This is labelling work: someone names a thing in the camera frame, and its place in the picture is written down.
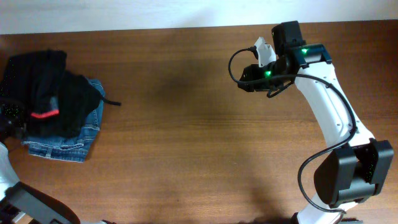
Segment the black leggings with red waistband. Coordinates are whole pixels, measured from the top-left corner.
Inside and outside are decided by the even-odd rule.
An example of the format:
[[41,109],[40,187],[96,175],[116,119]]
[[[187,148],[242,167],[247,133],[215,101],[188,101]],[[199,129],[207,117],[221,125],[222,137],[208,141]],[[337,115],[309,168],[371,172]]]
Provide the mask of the black leggings with red waistband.
[[30,119],[59,114],[57,90],[67,53],[42,50],[11,56],[1,80],[1,139],[23,133]]

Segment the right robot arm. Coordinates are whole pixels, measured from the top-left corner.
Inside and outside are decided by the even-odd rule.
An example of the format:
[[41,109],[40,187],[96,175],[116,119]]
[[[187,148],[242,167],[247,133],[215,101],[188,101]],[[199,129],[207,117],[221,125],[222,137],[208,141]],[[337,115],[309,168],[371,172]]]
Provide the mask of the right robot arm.
[[272,39],[268,44],[260,37],[248,48],[257,63],[246,67],[236,83],[247,92],[264,91],[269,98],[291,85],[303,94],[326,148],[313,176],[316,193],[290,221],[344,223],[349,209],[381,193],[394,150],[389,141],[378,141],[358,118],[324,45],[307,44],[297,21],[273,27]]

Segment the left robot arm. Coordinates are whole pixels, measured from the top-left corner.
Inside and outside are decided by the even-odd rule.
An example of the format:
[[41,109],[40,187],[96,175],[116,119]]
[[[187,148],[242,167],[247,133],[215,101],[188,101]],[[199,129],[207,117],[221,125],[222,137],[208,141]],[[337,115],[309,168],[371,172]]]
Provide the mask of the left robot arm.
[[20,181],[4,140],[16,133],[24,105],[5,97],[1,98],[1,104],[17,110],[15,115],[1,115],[1,223],[17,223],[24,216],[30,217],[31,223],[82,223],[64,203]]

